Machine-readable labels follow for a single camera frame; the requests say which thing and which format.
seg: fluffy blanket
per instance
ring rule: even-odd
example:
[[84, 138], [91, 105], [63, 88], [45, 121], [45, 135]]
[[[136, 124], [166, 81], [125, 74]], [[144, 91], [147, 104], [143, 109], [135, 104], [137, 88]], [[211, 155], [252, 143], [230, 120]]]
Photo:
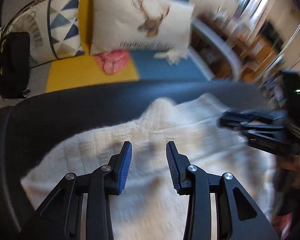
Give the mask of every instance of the fluffy blanket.
[[[247, 147], [240, 132], [217, 127], [218, 117], [227, 109], [210, 94], [179, 105], [157, 99], [137, 120], [86, 131], [61, 142], [21, 183], [37, 208], [66, 173], [93, 172], [128, 140], [133, 152], [126, 187], [120, 196], [110, 197], [114, 239], [182, 239], [188, 196], [179, 196], [173, 189], [165, 153], [166, 143], [172, 140], [179, 153], [206, 172], [234, 174], [267, 214], [274, 160], [268, 153]], [[82, 212], [85, 239], [85, 206]], [[211, 239], [216, 239], [215, 221], [212, 205]]]

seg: black handbag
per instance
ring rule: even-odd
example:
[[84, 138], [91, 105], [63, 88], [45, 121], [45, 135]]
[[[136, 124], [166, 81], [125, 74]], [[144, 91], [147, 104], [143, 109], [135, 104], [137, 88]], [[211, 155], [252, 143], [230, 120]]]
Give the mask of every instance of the black handbag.
[[29, 69], [30, 36], [28, 32], [8, 33], [0, 40], [0, 96], [25, 98]]

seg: yellow fabric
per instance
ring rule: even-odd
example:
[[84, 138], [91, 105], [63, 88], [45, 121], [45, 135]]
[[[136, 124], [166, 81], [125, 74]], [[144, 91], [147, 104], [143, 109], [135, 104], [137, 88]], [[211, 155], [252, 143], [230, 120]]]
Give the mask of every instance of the yellow fabric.
[[89, 55], [92, 38], [93, 0], [80, 0], [79, 32], [85, 55], [53, 61], [46, 92], [82, 87], [94, 84], [138, 81], [140, 79], [133, 60], [122, 71], [106, 75]]

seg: deer print pillow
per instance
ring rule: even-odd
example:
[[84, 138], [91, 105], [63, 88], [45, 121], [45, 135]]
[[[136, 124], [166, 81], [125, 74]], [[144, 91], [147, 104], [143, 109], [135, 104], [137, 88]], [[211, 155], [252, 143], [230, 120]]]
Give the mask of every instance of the deer print pillow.
[[187, 50], [193, 6], [181, 0], [93, 0], [91, 54], [112, 49]]
[[30, 34], [30, 66], [84, 54], [78, 28], [78, 7], [79, 0], [44, 0], [12, 22], [7, 33]]

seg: geometric patterned pillow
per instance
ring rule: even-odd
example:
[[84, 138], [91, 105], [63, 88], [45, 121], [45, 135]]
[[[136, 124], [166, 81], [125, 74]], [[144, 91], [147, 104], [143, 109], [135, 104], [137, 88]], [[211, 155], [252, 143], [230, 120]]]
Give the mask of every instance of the geometric patterned pillow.
[[30, 34], [30, 66], [84, 54], [77, 18], [79, 1], [45, 0], [12, 22], [7, 33]]

